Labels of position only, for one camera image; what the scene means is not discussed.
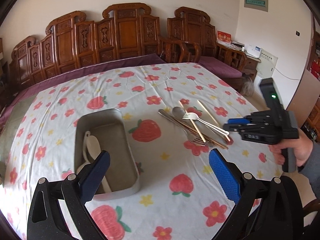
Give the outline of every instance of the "chopstick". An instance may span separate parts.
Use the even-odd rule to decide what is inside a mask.
[[[198,103],[207,112],[207,114],[211,117],[211,119],[217,124],[217,126],[220,127],[220,125],[217,122],[217,120],[213,117],[213,115],[209,112],[209,110],[204,106],[204,104],[202,104],[202,102],[199,101],[199,100],[198,100]],[[228,142],[231,141],[228,135],[225,135],[225,136],[220,135],[220,136],[223,137],[223,138],[226,138]]]
[[[192,127],[190,127],[189,125],[185,124],[184,122],[181,122],[180,120],[178,120],[178,119],[176,119],[176,118],[174,118],[174,117],[173,117],[173,119],[176,120],[177,122],[179,122],[180,124],[182,124],[182,125],[183,125],[187,130],[189,130],[190,132],[192,132],[192,133],[194,133],[194,134],[197,134],[197,131],[196,131],[195,129],[193,129]],[[205,138],[207,141],[210,141],[210,142],[214,143],[215,145],[219,146],[219,147],[222,148],[222,149],[228,150],[228,147],[227,147],[227,146],[225,146],[225,145],[223,145],[223,144],[221,144],[221,143],[213,140],[212,138],[210,138],[209,136],[207,136],[207,135],[205,135],[205,134],[204,134],[203,136],[204,136],[204,138]]]
[[[184,109],[183,104],[180,102],[179,100],[179,104],[181,105],[182,109],[187,113],[188,111],[186,109]],[[193,120],[190,120],[192,125],[196,128],[198,134],[200,135],[201,139],[203,140],[204,143],[206,143],[207,141],[205,140],[205,138],[203,137],[202,133],[200,132],[199,128],[196,126],[195,122]]]

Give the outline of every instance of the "hand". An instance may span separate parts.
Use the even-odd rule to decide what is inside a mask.
[[[278,144],[268,145],[270,151],[273,153],[277,164],[284,164],[284,157],[281,154],[281,149],[286,148],[294,149],[294,155],[297,158],[298,167],[303,166],[308,160],[313,149],[313,142],[305,135],[305,133],[301,129],[298,130],[299,139],[283,139]]]

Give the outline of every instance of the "white wall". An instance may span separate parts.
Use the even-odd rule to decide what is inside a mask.
[[[205,11],[217,29],[236,34],[239,0],[18,0],[3,24],[4,58],[11,62],[13,47],[29,35],[45,36],[46,26],[55,18],[80,10],[88,20],[102,20],[102,12],[115,3],[143,2],[152,8],[152,15],[160,17],[162,35],[166,35],[166,19],[174,17],[178,7],[186,6]]]
[[[278,57],[272,75],[287,107],[301,79],[311,39],[310,10],[303,0],[269,0],[269,12],[244,7],[240,0],[236,41]],[[261,78],[256,77],[256,91]]]

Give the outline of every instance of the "wooden backrest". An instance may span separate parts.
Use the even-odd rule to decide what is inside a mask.
[[[169,37],[181,41],[199,43],[203,56],[215,53],[216,31],[210,17],[204,11],[180,7],[174,11],[175,18],[168,18]]]
[[[84,66],[159,55],[159,17],[150,14],[151,8],[144,3],[124,3],[105,9],[100,22],[86,21],[81,11],[54,19],[39,43],[28,36],[14,47],[7,70],[12,93]]]

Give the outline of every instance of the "white plastic fork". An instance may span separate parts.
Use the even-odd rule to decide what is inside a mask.
[[[225,131],[218,126],[215,126],[211,123],[203,121],[202,119],[199,118],[199,116],[196,113],[186,113],[186,114],[184,114],[183,119],[198,120],[199,122],[205,124],[206,126],[210,127],[211,129],[217,131],[218,133],[221,133],[223,135],[229,135],[228,131]]]

